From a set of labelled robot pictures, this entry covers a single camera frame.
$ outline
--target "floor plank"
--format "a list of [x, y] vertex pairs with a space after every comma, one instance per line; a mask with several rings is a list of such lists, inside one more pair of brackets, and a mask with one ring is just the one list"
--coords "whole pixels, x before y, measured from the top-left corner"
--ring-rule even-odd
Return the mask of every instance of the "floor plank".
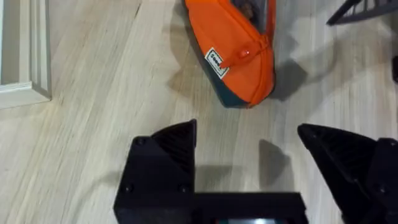
[[301, 123], [397, 136], [393, 16], [325, 25], [341, 1], [278, 1], [274, 94], [225, 109], [174, 0], [50, 1], [53, 100], [0, 110], [0, 223], [116, 223], [134, 136], [198, 120], [198, 191], [300, 191], [341, 223]]

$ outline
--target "zipper pull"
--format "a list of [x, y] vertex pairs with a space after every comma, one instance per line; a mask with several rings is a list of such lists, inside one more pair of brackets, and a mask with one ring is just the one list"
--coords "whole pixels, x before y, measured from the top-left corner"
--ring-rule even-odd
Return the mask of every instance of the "zipper pull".
[[263, 36], [258, 41], [248, 42], [234, 51], [234, 53], [221, 63], [221, 68], [228, 68], [234, 65], [242, 65], [248, 63], [267, 46], [268, 41], [266, 36]]

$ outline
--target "white label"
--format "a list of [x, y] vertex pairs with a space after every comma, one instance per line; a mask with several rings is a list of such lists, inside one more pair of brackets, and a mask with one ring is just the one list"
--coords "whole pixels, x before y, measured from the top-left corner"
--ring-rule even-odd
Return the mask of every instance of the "white label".
[[220, 79], [223, 79], [225, 74], [227, 74], [229, 68], [221, 68], [220, 65], [223, 62], [223, 59], [218, 55], [216, 50], [212, 47], [205, 56], [206, 60], [213, 67], [214, 71], [217, 73]]

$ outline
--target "orange bag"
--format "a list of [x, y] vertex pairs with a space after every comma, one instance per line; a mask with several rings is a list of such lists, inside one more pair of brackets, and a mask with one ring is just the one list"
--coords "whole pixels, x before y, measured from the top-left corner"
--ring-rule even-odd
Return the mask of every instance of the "orange bag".
[[[239, 8], [247, 7], [243, 4], [248, 1], [265, 5], [264, 9], [252, 5], [257, 7], [256, 16], [263, 16], [256, 18], [255, 23], [247, 18], [250, 11], [245, 17]], [[265, 1], [185, 0], [200, 56], [204, 59], [202, 65], [227, 107], [252, 107], [274, 88], [272, 41], [276, 2], [267, 0], [265, 4]]]

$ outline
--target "black 3d-printed part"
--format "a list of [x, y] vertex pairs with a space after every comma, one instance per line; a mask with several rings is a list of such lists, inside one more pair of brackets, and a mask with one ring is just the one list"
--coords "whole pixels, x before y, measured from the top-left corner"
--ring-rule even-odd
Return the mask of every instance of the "black 3d-printed part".
[[119, 224], [215, 224], [229, 218], [308, 224], [298, 193], [196, 194], [196, 130], [192, 120], [133, 140], [114, 203]]
[[346, 224], [398, 223], [398, 142], [311, 124], [299, 126], [298, 135]]

